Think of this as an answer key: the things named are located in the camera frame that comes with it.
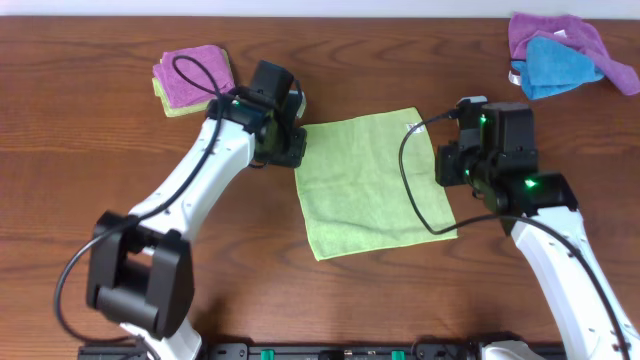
folded cloth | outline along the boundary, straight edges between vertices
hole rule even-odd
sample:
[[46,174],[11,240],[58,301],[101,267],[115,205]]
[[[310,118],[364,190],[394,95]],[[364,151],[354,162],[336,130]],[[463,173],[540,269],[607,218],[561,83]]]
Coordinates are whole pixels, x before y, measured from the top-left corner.
[[573,90],[604,77],[586,55],[545,37],[531,39],[527,61],[513,61],[511,66],[520,71],[522,90],[530,100]]
[[160,81],[158,81],[158,79],[156,78],[153,78],[151,79],[151,82],[153,83],[153,92],[157,97],[160,98],[160,101],[162,102],[162,108],[164,109],[164,114],[167,117],[176,117],[191,114],[194,112],[204,111],[207,108],[207,104],[209,104],[208,101],[205,101],[200,104],[189,105],[174,109],[171,107],[171,105],[169,105],[169,99],[167,99],[167,94],[165,94],[162,85],[160,85]]
[[[413,212],[398,169],[398,148],[414,108],[307,125],[304,160],[295,169],[309,244],[317,260],[452,239],[431,235]],[[404,164],[415,200],[434,228],[453,224],[444,189],[435,182],[429,134],[414,133]]]
[[[173,69],[173,58],[177,55],[188,55],[198,60],[216,80],[221,92],[227,92],[235,86],[231,69],[227,65],[222,49],[214,45],[204,45],[195,48],[165,52],[160,64],[153,66],[153,74],[164,88],[169,105],[172,108],[181,108],[199,104],[213,99],[215,96],[196,88],[186,82]],[[195,83],[211,89],[213,85],[209,78],[194,63],[187,60],[179,60],[178,68],[182,73]]]
[[534,37],[546,37],[588,56],[624,95],[640,92],[640,79],[635,70],[612,60],[598,30],[579,17],[515,13],[509,22],[511,57],[524,60],[527,43]]

wooden table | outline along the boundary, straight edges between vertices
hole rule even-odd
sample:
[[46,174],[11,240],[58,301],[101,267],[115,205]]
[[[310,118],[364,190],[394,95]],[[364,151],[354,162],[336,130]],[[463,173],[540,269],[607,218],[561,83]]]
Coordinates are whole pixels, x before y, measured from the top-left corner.
[[[593,21],[614,59],[640,70],[640,22]],[[463,96],[526,101],[507,81],[508,20],[0,19],[0,358],[73,358],[52,313],[55,281],[96,219],[126,213],[182,158],[202,114],[165,118],[151,87],[163,51],[218,44],[238,83],[260,59],[302,82],[305,123]],[[575,191],[600,264],[640,325],[640,97],[608,81],[531,104],[541,167]],[[434,144],[453,123],[429,130]],[[448,189],[456,219],[485,213]],[[411,343],[511,330],[559,341],[533,272],[497,223],[453,241],[316,262],[293,170],[245,170],[194,251],[190,318],[206,339]],[[87,262],[64,293],[75,327],[119,334],[84,304]]]

cable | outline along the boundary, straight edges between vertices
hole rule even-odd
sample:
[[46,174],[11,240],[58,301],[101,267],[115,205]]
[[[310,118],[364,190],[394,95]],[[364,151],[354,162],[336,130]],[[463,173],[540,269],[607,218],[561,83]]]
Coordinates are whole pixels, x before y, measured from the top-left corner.
[[[180,60],[180,59],[191,61],[192,63],[197,65],[202,70],[202,72],[207,76],[207,78],[209,78],[209,80],[213,84],[214,90],[210,90],[210,89],[204,88],[204,87],[194,83],[191,79],[187,78],[182,73],[182,71],[180,71],[180,69],[177,66],[177,61]],[[220,100],[222,99],[222,94],[220,93],[220,89],[218,88],[218,84],[216,83],[215,79],[213,78],[213,76],[211,75],[209,70],[207,70],[207,68],[205,68],[196,59],[194,59],[194,58],[192,58],[190,56],[186,56],[186,55],[178,55],[173,59],[172,65],[173,65],[173,69],[176,71],[176,73],[178,75],[180,75],[180,77],[182,77],[186,82],[188,82],[189,84],[191,84],[191,85],[193,85],[193,86],[195,86],[195,87],[197,87],[197,88],[199,88],[201,90],[207,91],[209,93],[216,94],[218,99],[220,99]],[[194,168],[191,171],[191,173],[189,174],[189,176],[187,176],[185,181],[182,183],[182,185],[180,185],[180,187],[175,191],[175,193],[173,195],[171,195],[171,197],[169,197],[162,204],[160,204],[158,207],[156,207],[155,209],[151,210],[149,213],[144,214],[144,215],[142,215],[140,217],[129,218],[128,220],[125,220],[124,222],[112,227],[111,229],[109,229],[107,231],[104,231],[103,233],[97,235],[96,237],[91,239],[88,243],[86,243],[82,248],[80,248],[80,250],[78,250],[75,253],[75,255],[73,255],[71,260],[69,260],[67,265],[64,267],[64,269],[62,270],[62,273],[60,274],[60,277],[58,279],[58,283],[56,284],[56,289],[54,291],[53,309],[54,309],[54,313],[55,313],[56,319],[60,323],[60,326],[62,326],[62,329],[67,334],[71,335],[72,337],[74,337],[74,338],[76,338],[76,339],[78,339],[78,340],[80,340],[80,341],[82,341],[84,343],[93,343],[93,344],[120,343],[120,342],[124,342],[124,341],[128,341],[128,340],[136,340],[136,339],[138,339],[137,336],[121,336],[121,337],[116,337],[116,338],[111,338],[111,339],[97,339],[97,338],[91,338],[91,337],[87,337],[87,336],[84,336],[84,335],[80,334],[79,332],[74,330],[69,325],[69,323],[65,319],[64,315],[62,314],[62,304],[61,304],[62,289],[64,288],[64,284],[65,284],[65,282],[67,280],[67,277],[69,276],[69,273],[73,269],[73,267],[80,260],[82,255],[84,255],[92,247],[94,247],[96,244],[98,244],[102,240],[108,238],[109,236],[112,236],[112,235],[114,235],[116,233],[123,232],[123,231],[125,231],[125,230],[127,230],[127,229],[129,229],[131,227],[137,226],[141,221],[143,221],[145,219],[148,219],[148,218],[150,218],[152,216],[155,216],[155,215],[165,211],[167,208],[169,208],[169,206],[171,204],[173,204],[180,197],[180,195],[182,195],[182,193],[184,193],[184,191],[189,187],[191,182],[193,182],[193,180],[195,179],[196,175],[198,175],[198,172],[200,171],[200,169],[202,169],[202,167],[204,166],[205,162],[209,158],[209,155],[212,154],[213,147],[214,147],[215,142],[216,142],[216,140],[218,138],[218,135],[220,134],[221,124],[222,124],[222,112],[223,112],[224,105],[225,105],[225,103],[221,102],[220,106],[217,107],[216,119],[215,119],[215,120],[217,120],[216,126],[215,126],[215,129],[213,131],[213,135],[211,136],[211,140],[207,144],[207,147],[205,148],[204,153],[202,154],[202,157],[200,158],[200,160],[198,160],[198,163],[194,166]],[[151,349],[148,346],[147,346],[147,348],[150,350],[150,352],[154,356],[154,358],[159,359],[159,357],[157,356],[157,354],[155,354],[153,349]]]
[[413,207],[414,212],[416,213],[416,215],[418,216],[418,218],[420,219],[420,221],[422,222],[422,224],[424,225],[424,227],[433,235],[440,235],[440,234],[444,234],[446,232],[449,232],[451,230],[455,230],[455,229],[459,229],[463,226],[467,226],[470,224],[474,224],[477,222],[481,222],[481,221],[486,221],[486,220],[512,220],[512,221],[520,221],[523,222],[525,224],[534,226],[544,232],[546,232],[547,234],[549,234],[551,237],[553,237],[554,239],[558,240],[558,242],[560,242],[562,245],[564,245],[567,250],[569,250],[569,253],[571,255],[573,255],[578,262],[580,263],[580,265],[582,265],[582,267],[584,268],[584,271],[587,273],[587,276],[589,277],[589,279],[591,280],[591,282],[593,283],[593,287],[596,289],[596,292],[598,293],[598,296],[600,297],[600,300],[602,301],[602,305],[604,306],[607,315],[609,316],[609,320],[611,321],[611,324],[613,326],[616,338],[618,340],[618,348],[622,350],[622,357],[625,360],[630,360],[630,355],[629,355],[629,348],[627,347],[626,341],[624,339],[624,334],[622,333],[622,327],[620,326],[620,322],[618,321],[618,319],[616,318],[616,314],[613,311],[613,307],[611,306],[611,303],[609,302],[609,299],[607,298],[606,294],[604,293],[604,289],[602,288],[602,285],[600,285],[600,282],[598,281],[598,278],[596,277],[596,275],[594,274],[593,270],[591,270],[591,267],[589,266],[589,263],[587,263],[587,261],[585,260],[585,258],[582,256],[582,254],[580,253],[580,251],[573,246],[573,244],[571,244],[569,242],[569,240],[565,239],[562,235],[558,234],[555,230],[553,230],[552,228],[550,228],[549,226],[538,222],[536,220],[530,219],[530,218],[526,218],[526,217],[522,217],[522,216],[514,216],[514,215],[493,215],[493,214],[489,214],[489,215],[482,215],[482,216],[477,216],[477,217],[473,217],[464,221],[460,221],[456,224],[453,224],[451,226],[448,226],[444,229],[440,229],[440,230],[434,230],[429,223],[425,220],[425,218],[422,216],[422,213],[420,213],[420,210],[418,209],[418,206],[416,204],[415,199],[413,198],[413,194],[411,193],[411,189],[409,187],[409,182],[407,181],[407,176],[404,172],[404,164],[402,161],[402,155],[404,153],[404,146],[407,143],[407,140],[409,139],[409,137],[411,136],[411,134],[413,134],[417,129],[419,129],[421,126],[426,126],[428,124],[431,124],[433,122],[445,119],[445,118],[451,118],[452,117],[453,112],[449,111],[446,112],[444,114],[440,114],[438,116],[435,116],[431,119],[422,121],[419,124],[414,125],[411,130],[409,130],[409,132],[407,133],[407,135],[405,135],[404,139],[402,139],[402,143],[400,144],[400,151],[398,153],[398,162],[400,165],[400,176],[402,177],[402,182],[404,183],[404,187],[405,190],[407,191],[407,196],[409,197],[409,201],[411,202],[411,206]]

green light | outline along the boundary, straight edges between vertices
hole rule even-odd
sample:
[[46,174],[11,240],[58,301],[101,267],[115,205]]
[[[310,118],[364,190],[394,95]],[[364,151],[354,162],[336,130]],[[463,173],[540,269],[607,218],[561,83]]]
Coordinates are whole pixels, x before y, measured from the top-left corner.
[[525,184],[525,185],[527,185],[527,187],[528,187],[529,189],[531,189],[532,187],[534,187],[534,186],[538,185],[538,183],[537,183],[537,182],[535,182],[535,181],[533,181],[533,180],[530,180],[530,179],[526,179],[526,180],[524,181],[524,184]]

pink towel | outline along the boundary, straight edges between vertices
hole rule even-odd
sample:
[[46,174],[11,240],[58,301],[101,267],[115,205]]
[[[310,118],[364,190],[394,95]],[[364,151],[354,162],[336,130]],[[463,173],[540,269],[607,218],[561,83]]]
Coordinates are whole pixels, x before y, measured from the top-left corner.
[[640,92],[640,79],[635,70],[629,65],[612,60],[598,30],[579,17],[515,13],[509,22],[511,57],[524,60],[527,43],[536,36],[555,40],[585,54],[623,94],[634,95]]
[[[223,93],[234,88],[231,69],[227,64],[222,49],[214,45],[204,45],[195,48],[166,52],[162,55],[162,62],[153,66],[153,74],[160,81],[160,85],[167,94],[172,108],[181,108],[200,104],[215,96],[202,91],[184,81],[173,69],[173,58],[177,55],[188,55],[204,65],[216,80]],[[213,85],[198,66],[187,60],[178,60],[178,68],[189,79],[205,88],[212,89]]]

